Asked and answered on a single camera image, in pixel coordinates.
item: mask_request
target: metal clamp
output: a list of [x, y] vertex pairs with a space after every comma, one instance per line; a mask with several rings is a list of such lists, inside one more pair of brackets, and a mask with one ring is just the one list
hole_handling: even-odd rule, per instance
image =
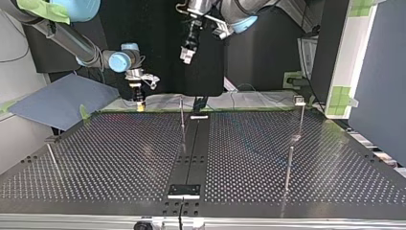
[[125, 79], [128, 81], [143, 81], [151, 90], [155, 90], [160, 81], [160, 79], [154, 75], [145, 74], [144, 69], [141, 68], [128, 70], [125, 74]]

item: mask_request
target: light blue robot joint cap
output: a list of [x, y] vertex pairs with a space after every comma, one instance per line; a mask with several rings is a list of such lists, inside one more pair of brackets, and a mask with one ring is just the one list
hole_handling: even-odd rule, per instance
[[122, 50], [140, 51], [137, 43], [125, 43], [122, 45]]
[[254, 23], [258, 20], [257, 16], [250, 16], [240, 22], [237, 22], [235, 24], [232, 24], [231, 26], [233, 27], [234, 31], [237, 34], [241, 34], [244, 31], [248, 30]]
[[122, 73], [131, 68], [131, 58], [123, 52], [114, 53], [108, 60], [110, 68], [117, 73]]

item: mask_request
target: white panel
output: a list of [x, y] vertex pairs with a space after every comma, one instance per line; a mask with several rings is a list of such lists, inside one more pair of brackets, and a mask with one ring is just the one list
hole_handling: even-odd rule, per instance
[[[21, 25], [13, 21], [22, 32]], [[7, 63], [1, 61], [19, 58], [27, 51], [27, 40], [0, 13], [0, 104], [21, 98], [46, 85], [43, 74], [37, 74], [33, 57]]]
[[[22, 32], [21, 25], [13, 22]], [[17, 61], [1, 63], [23, 56], [27, 47], [26, 38], [0, 13], [0, 104], [20, 99], [46, 85], [44, 76], [35, 71], [31, 54]], [[41, 148], [45, 138], [51, 135], [47, 126], [11, 114], [0, 114], [0, 173]]]
[[[350, 86], [350, 96], [354, 97], [355, 95], [368, 41], [371, 36], [376, 8], [377, 6], [372, 7], [370, 16], [347, 18], [330, 86], [327, 108], [334, 86]], [[350, 111], [351, 107], [348, 106], [344, 116], [327, 115], [327, 117], [330, 119], [348, 119]]]
[[51, 135], [49, 127], [17, 116], [0, 122], [0, 174], [39, 150]]

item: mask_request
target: black cable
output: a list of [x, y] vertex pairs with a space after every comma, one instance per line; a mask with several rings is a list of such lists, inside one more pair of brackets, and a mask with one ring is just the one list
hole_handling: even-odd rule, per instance
[[[1, 11], [1, 14], [3, 15], [3, 17], [5, 19], [7, 19], [10, 22], [10, 24], [18, 31], [18, 33], [21, 34], [25, 38], [25, 35], [22, 32], [20, 32], [20, 30], [18, 30], [18, 28], [14, 25], [14, 23], [12, 23], [11, 19], [3, 11]], [[27, 43], [27, 50], [25, 51], [24, 55], [22, 55], [20, 57], [12, 58], [12, 59], [0, 60], [0, 63], [8, 63], [8, 62], [20, 60], [22, 58], [25, 58], [29, 52], [30, 52], [30, 46]]]
[[278, 6], [278, 4], [281, 2], [281, 0], [278, 0], [274, 5], [272, 5], [272, 6], [270, 6], [270, 7], [265, 7], [265, 8], [262, 8], [262, 9], [260, 9], [258, 12], [257, 12], [257, 14], [258, 15], [261, 15], [261, 14], [263, 14], [263, 13], [265, 13], [265, 12], [267, 12], [267, 11], [274, 11], [275, 10], [275, 8]]
[[255, 16], [255, 15], [263, 14], [264, 12], [268, 11], [268, 9], [269, 9], [269, 11], [272, 12], [272, 11], [277, 7], [277, 5], [281, 2], [281, 0], [276, 1], [272, 6], [269, 6], [269, 7], [266, 7], [266, 8], [262, 8], [262, 9], [260, 9], [259, 11], [256, 11], [256, 12], [251, 12], [251, 11], [248, 11], [247, 9], [245, 9], [245, 8], [241, 5], [241, 3], [239, 2], [239, 0], [234, 0], [234, 2], [236, 3], [236, 5], [237, 5], [237, 7], [239, 8], [240, 11], [242, 11], [243, 13], [245, 13], [245, 14], [247, 14], [247, 15], [249, 15], [249, 16]]
[[[308, 6], [308, 4], [306, 3], [305, 4], [305, 8], [304, 8], [304, 16], [303, 16], [303, 18], [302, 18], [302, 25], [301, 25], [301, 28], [303, 29], [304, 28], [304, 25], [305, 25], [305, 14], [306, 14], [306, 11], [307, 11], [307, 8], [308, 8], [309, 6]], [[304, 46], [303, 46], [303, 36], [301, 37], [301, 52], [302, 52], [302, 56], [303, 56], [303, 58], [302, 58], [302, 63], [303, 63], [303, 66], [304, 66], [304, 75], [305, 75], [305, 78], [307, 79], [307, 81], [308, 81], [308, 85], [310, 86], [310, 89], [311, 89], [311, 92], [313, 93], [313, 95], [314, 95], [314, 98], [316, 99], [316, 101], [317, 101], [317, 103], [319, 104], [319, 106], [322, 108], [322, 110], [323, 110], [323, 113], [324, 113], [324, 115], [326, 116], [327, 114], [326, 114], [326, 107], [322, 104], [322, 102], [319, 100], [319, 98], [317, 97], [317, 94], [316, 94], [316, 92], [314, 91], [314, 88], [313, 88], [313, 85], [311, 84], [311, 80], [310, 80], [310, 78], [309, 78], [309, 76], [308, 76], [308, 74], [307, 74], [307, 70], [306, 70], [306, 65], [305, 65], [305, 50], [304, 50]], [[349, 127], [350, 128], [350, 126], [349, 125], [347, 125], [346, 123], [344, 123], [343, 121], [340, 121], [340, 120], [334, 120], [335, 122], [339, 122], [339, 123], [341, 123], [344, 127]]]
[[8, 59], [8, 60], [0, 60], [0, 63], [8, 63], [8, 62], [13, 62], [13, 61], [20, 60], [22, 58], [25, 58], [28, 55], [29, 52], [30, 52], [30, 47], [27, 45], [27, 50], [26, 50], [26, 52], [25, 52], [25, 54], [23, 56], [13, 58], [13, 59]]
[[250, 11], [246, 10], [246, 9], [241, 5], [241, 3], [239, 2], [239, 0], [234, 0], [234, 2], [236, 3], [236, 5], [237, 5], [237, 7], [239, 8], [239, 10], [242, 11], [243, 13], [245, 13], [245, 14], [247, 14], [247, 15], [249, 15], [249, 16], [255, 16], [255, 15], [257, 15], [256, 12], [250, 12]]
[[[309, 7], [308, 4], [305, 3], [304, 15], [303, 15], [303, 17], [302, 17], [302, 23], [301, 23], [301, 28], [302, 28], [302, 30], [305, 30], [305, 29], [304, 29], [305, 17], [306, 17], [306, 13], [307, 13], [307, 8], [308, 8], [308, 7]], [[309, 77], [308, 74], [307, 74], [306, 63], [305, 63], [305, 49], [304, 49], [304, 46], [303, 46], [303, 37], [302, 37], [302, 36], [301, 36], [301, 53], [302, 53], [302, 56], [303, 56], [303, 58], [302, 58], [302, 63], [303, 63], [303, 66], [304, 66], [304, 76], [305, 76], [305, 78], [306, 78], [307, 81], [308, 81], [308, 85], [310, 86], [310, 89], [311, 89], [312, 94], [314, 95], [314, 98], [316, 99], [316, 101], [317, 101], [317, 103], [320, 105], [320, 107], [322, 108], [323, 113], [326, 115], [326, 109], [323, 107], [322, 102], [319, 100], [319, 97], [317, 97], [317, 94], [316, 94], [316, 92], [314, 91], [313, 85], [311, 84], [310, 77]]]

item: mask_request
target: cable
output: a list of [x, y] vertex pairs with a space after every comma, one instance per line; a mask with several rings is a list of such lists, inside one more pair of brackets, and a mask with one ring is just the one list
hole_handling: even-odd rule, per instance
[[233, 97], [233, 94], [238, 93], [237, 90], [239, 90], [239, 88], [244, 85], [250, 86], [254, 90], [254, 92], [258, 94], [258, 98], [260, 100], [261, 100], [261, 98], [259, 97], [259, 95], [262, 95], [262, 97], [264, 97], [266, 100], [268, 100], [269, 102], [275, 103], [275, 104], [279, 104], [279, 103], [283, 102], [284, 100], [289, 99], [289, 97], [285, 97], [285, 98], [280, 99], [279, 101], [275, 101], [273, 99], [266, 97], [264, 94], [260, 93], [252, 84], [243, 83], [243, 84], [240, 84], [239, 86], [237, 86], [237, 89], [235, 91], [231, 92], [231, 94], [230, 94], [231, 100], [233, 101], [233, 110], [236, 110], [236, 101]]
[[1, 12], [2, 16], [3, 16], [4, 18], [6, 18], [6, 19], [10, 22], [10, 24], [11, 24], [22, 36], [26, 37], [26, 36], [24, 35], [24, 33], [22, 33], [22, 32], [17, 28], [17, 26], [15, 26], [15, 24], [11, 21], [11, 19], [9, 18], [9, 16], [8, 16], [4, 11], [1, 11], [1, 10], [0, 10], [0, 12]]
[[[26, 36], [20, 30], [18, 30], [18, 28], [14, 25], [14, 23], [12, 23], [11, 19], [3, 11], [0, 11], [0, 12], [1, 12], [2, 16], [5, 19], [7, 19], [9, 21], [9, 23], [18, 31], [18, 33], [21, 34], [24, 38], [26, 38]], [[12, 58], [12, 59], [0, 60], [0, 63], [8, 63], [8, 62], [20, 60], [22, 58], [25, 58], [29, 52], [30, 52], [30, 46], [28, 45], [28, 42], [27, 42], [27, 50], [25, 51], [24, 55], [22, 55], [20, 57]]]
[[30, 52], [30, 47], [27, 45], [27, 50], [26, 50], [24, 55], [22, 55], [21, 57], [13, 58], [13, 59], [0, 60], [0, 63], [8, 63], [8, 62], [13, 62], [13, 61], [20, 60], [22, 58], [25, 58], [28, 55], [29, 52]]
[[245, 8], [241, 5], [241, 3], [239, 2], [239, 0], [234, 0], [234, 3], [236, 3], [236, 5], [237, 5], [237, 7], [239, 8], [239, 10], [242, 11], [243, 13], [245, 13], [245, 14], [247, 14], [247, 15], [249, 15], [249, 16], [255, 16], [255, 15], [257, 15], [256, 12], [250, 12], [250, 11], [248, 11], [247, 9], [245, 9]]
[[[305, 3], [304, 15], [303, 15], [303, 17], [302, 17], [302, 23], [301, 23], [301, 28], [302, 28], [302, 30], [304, 29], [304, 25], [305, 25], [305, 17], [306, 17], [306, 13], [307, 13], [307, 8], [308, 8], [308, 4]], [[310, 86], [310, 89], [311, 89], [312, 94], [314, 95], [314, 97], [315, 97], [316, 101], [318, 102], [319, 106], [322, 108], [323, 113], [326, 115], [326, 109], [323, 107], [321, 101], [320, 101], [319, 98], [317, 97], [317, 94], [316, 94], [316, 92], [314, 91], [313, 85], [311, 84], [310, 77], [309, 77], [308, 74], [307, 74], [307, 69], [306, 69], [306, 64], [305, 64], [305, 49], [304, 49], [304, 46], [303, 46], [303, 37], [302, 37], [302, 36], [301, 36], [301, 53], [302, 53], [302, 56], [303, 56], [303, 58], [302, 58], [302, 63], [303, 63], [303, 66], [304, 66], [304, 76], [305, 76], [305, 78], [306, 78], [307, 81], [308, 81], [308, 85]]]
[[[239, 2], [239, 0], [234, 0], [234, 2], [236, 3], [236, 5], [237, 5], [237, 7], [239, 8], [240, 11], [242, 11], [243, 13], [245, 13], [245, 14], [247, 14], [247, 15], [249, 15], [249, 16], [255, 16], [255, 15], [262, 14], [262, 13], [266, 12], [267, 9], [268, 9], [268, 8], [266, 8], [266, 10], [263, 10], [263, 8], [262, 8], [262, 9], [260, 9], [259, 11], [251, 12], [251, 11], [248, 11], [247, 9], [245, 9], [245, 8], [241, 5], [241, 3]], [[277, 5], [278, 5], [280, 2], [281, 2], [281, 0], [277, 0], [273, 5], [269, 6], [269, 11], [272, 12], [272, 11], [277, 7]]]

